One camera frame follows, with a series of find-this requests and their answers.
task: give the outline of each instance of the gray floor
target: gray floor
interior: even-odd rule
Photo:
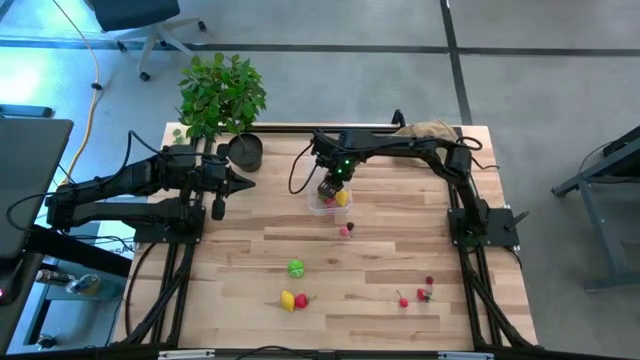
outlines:
[[[81,0],[61,4],[73,9],[72,17],[91,38],[111,36],[99,32]],[[640,3],[635,1],[450,0],[450,4],[461,46],[640,47],[636,21]],[[0,22],[0,38],[76,39],[50,6],[40,0],[15,0]],[[193,43],[446,44],[437,0],[185,0],[181,7],[180,17],[199,15],[208,24],[208,34],[197,29],[178,34]],[[176,84],[180,68],[188,64],[180,53],[154,52],[146,69],[152,80],[143,83],[135,70],[139,52],[122,55],[104,50],[97,55],[106,90],[96,111],[94,135],[75,172],[78,179],[113,172],[129,129],[150,143],[160,141],[163,125],[176,119],[172,108],[180,100]],[[401,108],[410,122],[436,117],[461,122],[448,55],[245,52],[241,56],[250,57],[264,74],[269,109],[260,121],[386,123],[393,110]],[[638,125],[640,57],[462,56],[461,62],[473,122],[490,126],[506,198],[515,210],[531,211],[519,234],[540,344],[554,350],[640,358],[636,340],[640,287],[594,295],[582,290],[585,281],[605,274],[602,250],[577,194],[558,200],[549,192],[575,174],[591,149]],[[64,166],[81,141],[91,95],[88,84],[93,80],[93,63],[84,50],[0,48],[0,103],[51,106],[56,118],[76,122]],[[139,148],[133,152],[134,158],[146,155]],[[629,203],[632,189],[630,185],[600,189],[598,203],[613,215],[621,198]],[[627,231],[625,240],[633,241],[635,234]],[[106,325],[113,313],[99,316],[95,323]],[[106,340],[105,325],[99,328]],[[82,341],[77,347],[91,345]]]

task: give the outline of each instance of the green fruit toy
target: green fruit toy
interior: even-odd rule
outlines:
[[[304,275],[304,264],[298,259],[289,261],[289,276],[301,278]]]

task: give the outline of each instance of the wooden table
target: wooden table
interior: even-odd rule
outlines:
[[[163,144],[172,143],[177,127],[167,124]],[[461,129],[484,144],[475,154],[480,163],[495,164],[488,128]],[[371,158],[358,167],[351,182],[354,204],[349,212],[318,217],[309,210],[306,191],[294,196],[287,190],[291,164],[308,145],[310,134],[259,136],[264,143],[262,168],[253,174],[239,172],[256,187],[227,199],[223,221],[213,222],[207,215],[196,247],[180,347],[473,348],[459,256],[448,234],[444,180],[428,169],[395,164],[392,158]],[[218,141],[228,140],[224,136]],[[491,206],[504,204],[495,169],[474,168],[473,176]],[[305,177],[301,160],[293,187]],[[176,194],[158,193],[151,201]],[[209,208],[213,198],[206,194],[204,205]],[[355,229],[345,240],[338,227],[347,221]],[[131,300],[134,327],[158,296],[166,252],[167,246],[156,246],[141,267]],[[497,303],[521,334],[536,343],[518,263],[502,248],[486,252]],[[287,274],[287,263],[294,258],[305,263],[301,279]],[[417,302],[416,290],[428,275],[435,279],[433,299]],[[316,299],[306,309],[289,313],[279,307],[285,289]],[[408,308],[398,306],[397,291],[410,300]],[[169,308],[163,339],[172,304]],[[484,337],[490,341],[484,306],[479,312]],[[121,311],[114,340],[124,338],[123,317]]]

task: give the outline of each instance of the beige cloth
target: beige cloth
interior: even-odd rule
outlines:
[[[396,131],[393,135],[415,137],[433,136],[450,141],[456,141],[458,139],[458,135],[456,135],[456,132],[453,130],[453,128],[440,119],[407,125]],[[436,153],[438,154],[438,156],[440,156],[440,159],[444,160],[445,156],[447,155],[447,150],[438,149],[436,150]],[[429,167],[426,162],[420,159],[394,157],[393,161],[397,164],[402,165],[414,167]]]

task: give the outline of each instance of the potted plant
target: potted plant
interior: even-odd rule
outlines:
[[[229,159],[243,171],[258,170],[262,142],[246,131],[260,110],[267,109],[262,76],[248,59],[222,53],[216,53],[213,61],[194,56],[183,74],[186,78],[178,84],[183,98],[178,112],[180,122],[189,127],[186,137],[214,139],[225,127],[236,135],[229,141]]]

